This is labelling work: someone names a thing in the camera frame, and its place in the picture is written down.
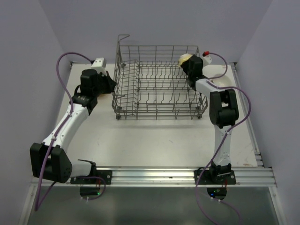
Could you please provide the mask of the cream white bowl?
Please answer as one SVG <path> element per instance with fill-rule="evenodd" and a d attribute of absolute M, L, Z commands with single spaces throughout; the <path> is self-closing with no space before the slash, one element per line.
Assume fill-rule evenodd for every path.
<path fill-rule="evenodd" d="M 179 57 L 179 60 L 178 60 L 178 66 L 181 67 L 181 65 L 186 62 L 187 60 L 189 60 L 193 55 L 192 54 L 189 54 L 189 53 L 186 53 L 186 54 L 183 54 Z"/>

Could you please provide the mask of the beige bowl with sunflower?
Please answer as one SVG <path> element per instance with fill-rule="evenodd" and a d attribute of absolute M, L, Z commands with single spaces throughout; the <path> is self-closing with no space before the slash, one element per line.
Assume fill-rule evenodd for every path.
<path fill-rule="evenodd" d="M 221 74 L 216 74 L 210 78 L 210 81 L 218 87 L 229 87 L 232 85 L 230 78 L 226 75 L 220 77 Z"/>

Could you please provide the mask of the grey wire dish rack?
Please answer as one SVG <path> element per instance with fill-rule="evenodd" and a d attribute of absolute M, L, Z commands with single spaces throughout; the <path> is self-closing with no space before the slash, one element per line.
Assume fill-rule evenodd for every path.
<path fill-rule="evenodd" d="M 194 91 L 178 65 L 196 45 L 134 45 L 129 34 L 117 41 L 112 100 L 116 119 L 201 119 L 207 98 Z"/>

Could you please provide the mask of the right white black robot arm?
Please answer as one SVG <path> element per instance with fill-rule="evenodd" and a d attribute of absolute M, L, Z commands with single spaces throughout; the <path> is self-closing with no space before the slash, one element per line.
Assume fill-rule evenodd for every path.
<path fill-rule="evenodd" d="M 196 184 L 224 184 L 233 175 L 230 159 L 231 128 L 239 118 L 239 110 L 234 89 L 221 88 L 203 75 L 205 63 L 211 63 L 209 53 L 203 57 L 186 53 L 179 58 L 179 66 L 187 75 L 190 88 L 209 100 L 209 118 L 215 129 L 214 155 L 207 166 L 194 171 Z"/>

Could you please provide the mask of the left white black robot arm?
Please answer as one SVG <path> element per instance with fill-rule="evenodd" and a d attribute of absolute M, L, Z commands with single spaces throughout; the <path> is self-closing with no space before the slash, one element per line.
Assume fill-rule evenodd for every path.
<path fill-rule="evenodd" d="M 67 150 L 77 130 L 97 105 L 98 97 L 113 93 L 116 84 L 105 69 L 82 71 L 80 84 L 61 121 L 41 143 L 30 147 L 34 177 L 59 183 L 79 177 L 87 184 L 97 180 L 96 164 L 83 159 L 71 161 Z"/>

